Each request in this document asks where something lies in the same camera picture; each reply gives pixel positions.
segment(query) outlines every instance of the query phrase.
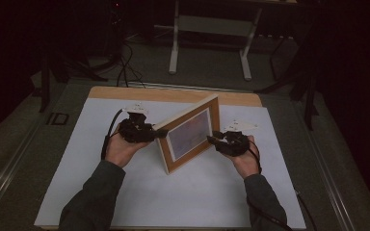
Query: white tabletop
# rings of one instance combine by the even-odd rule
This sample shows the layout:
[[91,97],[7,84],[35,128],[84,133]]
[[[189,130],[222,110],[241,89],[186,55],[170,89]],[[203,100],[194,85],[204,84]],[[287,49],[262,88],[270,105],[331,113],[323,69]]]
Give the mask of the white tabletop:
[[[59,223],[63,207],[82,189],[100,160],[101,147],[115,113],[134,100],[89,98],[77,121],[63,159],[41,204],[36,226]],[[189,103],[142,101],[147,123],[158,123]],[[118,122],[127,118],[122,113]],[[304,218],[266,108],[220,106],[221,127],[237,119],[258,125],[245,131],[260,149],[262,174],[287,213],[288,225],[305,229]],[[232,162],[214,147],[167,175],[156,142],[140,150],[124,168],[112,227],[240,228],[250,227],[242,178]]]

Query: finger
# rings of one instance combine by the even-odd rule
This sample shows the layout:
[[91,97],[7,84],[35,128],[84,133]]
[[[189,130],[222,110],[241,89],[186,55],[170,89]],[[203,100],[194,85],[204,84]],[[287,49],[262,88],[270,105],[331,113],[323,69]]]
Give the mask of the finger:
[[252,141],[252,142],[254,142],[254,136],[252,136],[252,135],[249,135],[249,136],[248,136],[248,140],[249,140],[249,141]]

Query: table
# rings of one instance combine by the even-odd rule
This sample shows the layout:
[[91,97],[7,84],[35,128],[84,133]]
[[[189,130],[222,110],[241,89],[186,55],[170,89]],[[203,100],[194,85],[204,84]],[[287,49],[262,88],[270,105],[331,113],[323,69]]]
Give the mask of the table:
[[173,42],[170,59],[169,73],[176,73],[178,60],[178,35],[179,31],[191,31],[201,33],[211,33],[220,35],[230,35],[237,37],[246,37],[245,46],[239,51],[239,56],[242,64],[243,75],[246,81],[251,80],[251,70],[248,61],[248,53],[251,48],[251,43],[255,37],[257,25],[262,15],[263,8],[268,5],[285,5],[285,6],[311,6],[314,4],[300,3],[296,0],[241,0],[232,1],[233,4],[255,5],[257,9],[254,12],[252,21],[234,20],[204,16],[186,15],[179,12],[180,0],[175,1],[174,21],[173,21]]
[[[35,225],[56,228],[63,206],[81,189],[99,161],[102,139],[111,122],[107,117],[113,117],[121,106],[141,100],[149,110],[148,122],[153,123],[212,93],[94,87],[41,204]],[[255,139],[262,153],[269,153],[262,156],[263,174],[285,208],[288,224],[293,228],[305,228],[273,126],[259,97],[250,93],[215,93],[219,95],[222,127],[236,116],[249,120],[254,115],[260,129],[254,133]],[[167,175],[158,151],[158,146],[152,143],[140,150],[124,168],[127,175],[119,192],[113,228],[250,226],[243,181],[227,158],[211,147]]]

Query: wooden frame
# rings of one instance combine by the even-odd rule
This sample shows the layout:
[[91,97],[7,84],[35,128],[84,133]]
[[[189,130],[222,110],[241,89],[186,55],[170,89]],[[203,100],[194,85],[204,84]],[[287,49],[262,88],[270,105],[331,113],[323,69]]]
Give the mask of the wooden frame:
[[166,172],[170,174],[211,145],[206,136],[220,130],[218,95],[204,98],[153,128],[168,130],[167,136],[158,139],[158,143]]

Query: wooden board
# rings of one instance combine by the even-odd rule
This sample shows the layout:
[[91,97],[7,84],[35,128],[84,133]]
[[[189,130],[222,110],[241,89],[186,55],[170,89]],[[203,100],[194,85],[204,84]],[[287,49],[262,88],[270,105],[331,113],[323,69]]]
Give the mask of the wooden board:
[[239,93],[215,90],[166,90],[133,89],[116,87],[93,87],[89,98],[151,100],[161,102],[196,103],[216,93],[220,105],[262,107],[260,98],[253,93]]

